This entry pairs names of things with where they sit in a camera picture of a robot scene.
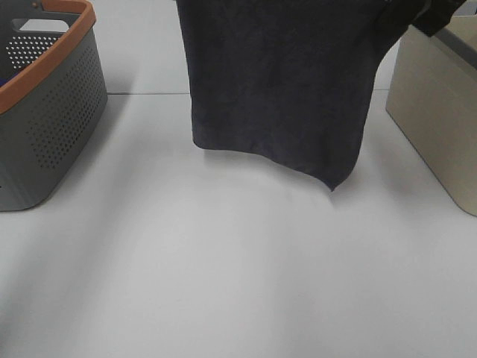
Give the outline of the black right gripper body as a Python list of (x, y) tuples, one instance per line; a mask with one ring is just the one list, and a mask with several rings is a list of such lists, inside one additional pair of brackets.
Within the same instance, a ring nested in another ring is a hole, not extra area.
[(446, 27), (466, 0), (393, 0), (387, 1), (375, 27), (384, 32), (405, 31), (410, 25), (428, 37)]

